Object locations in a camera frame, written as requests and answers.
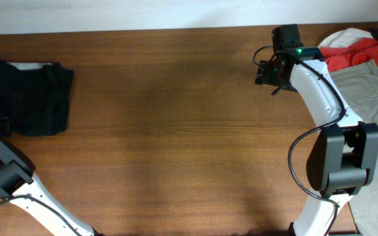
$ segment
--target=wooden tabletop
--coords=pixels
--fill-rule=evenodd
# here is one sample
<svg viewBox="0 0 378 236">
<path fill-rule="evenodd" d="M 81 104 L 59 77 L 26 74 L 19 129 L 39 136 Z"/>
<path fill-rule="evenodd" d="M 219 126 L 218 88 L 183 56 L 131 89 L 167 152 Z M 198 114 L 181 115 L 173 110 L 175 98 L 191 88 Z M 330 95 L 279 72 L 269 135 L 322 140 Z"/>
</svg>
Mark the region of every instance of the wooden tabletop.
<svg viewBox="0 0 378 236">
<path fill-rule="evenodd" d="M 317 45 L 351 26 L 378 24 L 299 29 L 305 45 Z M 273 28 L 0 35 L 4 60 L 75 71 L 67 131 L 9 141 L 66 208 L 106 236 L 285 231 L 307 198 L 288 171 L 288 147 L 314 123 L 299 94 L 271 96 L 274 87 L 254 84 L 252 54 L 272 44 Z M 293 155 L 304 183 L 315 139 Z M 346 206 L 333 231 L 355 230 Z M 0 235 L 50 233 L 5 205 Z"/>
</svg>

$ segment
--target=folded black cloth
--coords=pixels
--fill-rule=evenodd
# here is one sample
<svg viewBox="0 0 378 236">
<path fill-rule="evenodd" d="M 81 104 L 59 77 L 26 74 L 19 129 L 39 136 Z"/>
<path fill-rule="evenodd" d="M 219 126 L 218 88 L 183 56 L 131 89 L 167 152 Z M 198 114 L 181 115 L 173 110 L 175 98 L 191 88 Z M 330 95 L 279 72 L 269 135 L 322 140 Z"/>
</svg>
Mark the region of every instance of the folded black cloth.
<svg viewBox="0 0 378 236">
<path fill-rule="evenodd" d="M 66 130 L 74 71 L 56 63 L 21 70 L 0 60 L 0 120 L 25 136 Z"/>
</svg>

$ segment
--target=fabric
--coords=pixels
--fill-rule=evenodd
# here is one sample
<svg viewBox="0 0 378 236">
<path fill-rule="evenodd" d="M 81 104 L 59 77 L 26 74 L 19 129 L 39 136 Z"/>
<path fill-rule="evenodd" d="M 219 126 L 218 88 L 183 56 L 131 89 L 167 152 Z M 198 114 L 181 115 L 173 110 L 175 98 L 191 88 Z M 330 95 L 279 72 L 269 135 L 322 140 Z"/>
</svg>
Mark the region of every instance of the fabric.
<svg viewBox="0 0 378 236">
<path fill-rule="evenodd" d="M 349 47 L 353 43 L 358 42 L 363 38 L 373 39 L 370 32 L 349 28 L 346 30 L 341 30 L 336 33 L 332 33 L 329 37 L 325 38 L 320 44 L 319 48 L 331 47 L 331 48 L 343 48 Z"/>
<path fill-rule="evenodd" d="M 361 39 L 346 48 L 321 48 L 326 58 L 329 72 L 355 66 L 371 59 L 378 66 L 378 41 L 375 39 Z"/>
<path fill-rule="evenodd" d="M 43 136 L 66 130 L 73 76 L 73 71 L 59 63 L 9 64 L 0 60 L 0 119 L 8 118 L 10 128 L 5 134 L 13 130 L 25 136 Z"/>
<path fill-rule="evenodd" d="M 331 73 L 352 110 L 378 124 L 378 68 L 374 60 Z M 354 221 L 365 236 L 378 236 L 378 158 L 374 179 L 350 201 Z"/>
</svg>

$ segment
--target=cable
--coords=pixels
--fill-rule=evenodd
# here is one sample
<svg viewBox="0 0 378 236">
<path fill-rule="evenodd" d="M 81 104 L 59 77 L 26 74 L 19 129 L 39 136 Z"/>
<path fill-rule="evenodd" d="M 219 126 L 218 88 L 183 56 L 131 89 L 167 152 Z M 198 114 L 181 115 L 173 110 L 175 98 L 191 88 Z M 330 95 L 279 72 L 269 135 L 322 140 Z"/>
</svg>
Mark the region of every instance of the cable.
<svg viewBox="0 0 378 236">
<path fill-rule="evenodd" d="M 294 142 L 292 143 L 292 145 L 289 147 L 289 151 L 288 151 L 288 168 L 289 168 L 289 171 L 295 181 L 295 183 L 305 192 L 307 193 L 308 195 L 310 195 L 311 197 L 315 198 L 315 199 L 318 199 L 318 200 L 321 200 L 321 201 L 325 201 L 325 202 L 328 202 L 328 203 L 331 203 L 333 205 L 333 217 L 332 217 L 332 221 L 331 223 L 329 224 L 329 227 L 327 228 L 324 236 L 326 236 L 331 228 L 332 228 L 332 225 L 335 223 L 335 220 L 336 220 L 336 217 L 338 215 L 338 210 L 339 210 L 339 205 L 337 202 L 331 200 L 331 199 L 326 199 L 326 198 L 323 198 L 323 197 L 320 197 L 319 195 L 316 195 L 314 193 L 312 193 L 310 190 L 308 190 L 307 188 L 304 187 L 304 185 L 302 185 L 302 183 L 300 182 L 300 180 L 298 179 L 297 175 L 295 174 L 295 171 L 294 171 L 294 168 L 293 168 L 293 161 L 292 161 L 292 154 L 293 154 L 293 150 L 294 150 L 294 147 L 305 137 L 307 137 L 308 135 L 318 131 L 318 130 L 321 130 L 325 127 L 328 127 L 328 126 L 331 126 L 333 124 L 336 124 L 338 123 L 344 116 L 345 116 L 345 113 L 347 112 L 346 109 L 345 109 L 345 106 L 343 104 L 343 101 L 341 99 L 341 97 L 339 96 L 339 94 L 337 93 L 337 91 L 335 90 L 335 88 L 333 88 L 332 84 L 319 72 L 317 72 L 315 69 L 313 69 L 311 66 L 309 66 L 308 64 L 304 63 L 302 60 L 300 60 L 298 57 L 296 57 L 295 55 L 291 54 L 290 52 L 287 52 L 287 51 L 284 51 L 284 50 L 279 50 L 277 52 L 275 52 L 271 58 L 267 61 L 267 62 L 263 62 L 263 63 L 257 63 L 256 62 L 256 54 L 266 48 L 268 46 L 265 46 L 265 47 L 262 47 L 260 48 L 259 50 L 257 50 L 253 56 L 253 63 L 255 63 L 256 65 L 258 66 L 265 66 L 269 63 L 272 62 L 272 60 L 275 58 L 275 56 L 279 55 L 279 54 L 284 54 L 284 55 L 288 55 L 288 56 L 291 56 L 292 58 L 294 58 L 294 61 L 296 61 L 296 63 L 298 64 L 301 64 L 302 66 L 304 66 L 305 68 L 309 69 L 311 72 L 313 72 L 314 74 L 316 74 L 318 76 L 319 79 L 321 79 L 326 85 L 327 87 L 329 88 L 329 90 L 333 93 L 333 95 L 336 97 L 340 107 L 341 107 L 341 112 L 339 113 L 339 116 L 338 118 L 334 119 L 333 121 L 330 121 L 326 124 L 323 124 L 323 125 L 320 125 L 316 128 L 312 128 L 311 130 L 303 133 L 302 135 L 300 135 L 298 138 L 296 138 L 294 140 Z"/>
<path fill-rule="evenodd" d="M 256 52 L 253 54 L 253 63 L 255 63 L 256 65 L 258 65 L 258 66 L 261 66 L 261 63 L 258 63 L 257 61 L 256 61 L 256 55 L 260 52 L 260 51 L 262 51 L 263 49 L 269 49 L 269 48 L 272 48 L 273 46 L 272 45 L 268 45 L 268 46 L 263 46 L 263 47 L 261 47 L 260 49 L 258 49 L 258 50 L 256 50 Z"/>
<path fill-rule="evenodd" d="M 50 210 L 53 214 L 55 214 L 56 216 L 58 216 L 77 236 L 81 236 L 78 233 L 78 231 L 75 230 L 74 227 L 72 227 L 71 224 L 59 212 L 57 212 L 52 207 L 46 205 L 45 203 L 42 203 L 41 201 L 35 199 L 32 196 L 29 196 L 29 195 L 19 195 L 19 196 L 16 196 L 16 197 L 9 197 L 9 198 L 1 201 L 0 202 L 0 206 L 5 205 L 6 203 L 9 203 L 9 202 L 11 202 L 12 200 L 15 200 L 15 199 L 29 199 L 31 201 L 34 201 L 34 202 L 38 203 L 42 207 L 45 207 L 46 209 Z"/>
</svg>

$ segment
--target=white backdrop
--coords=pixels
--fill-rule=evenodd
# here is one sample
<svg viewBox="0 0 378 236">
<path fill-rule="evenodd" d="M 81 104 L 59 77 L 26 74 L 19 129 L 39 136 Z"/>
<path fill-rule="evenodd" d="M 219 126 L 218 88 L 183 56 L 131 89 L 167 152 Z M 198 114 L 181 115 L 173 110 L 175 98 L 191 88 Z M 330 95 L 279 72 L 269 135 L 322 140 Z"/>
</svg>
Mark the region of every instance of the white backdrop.
<svg viewBox="0 0 378 236">
<path fill-rule="evenodd" d="M 378 0 L 0 0 L 0 34 L 378 21 Z"/>
</svg>

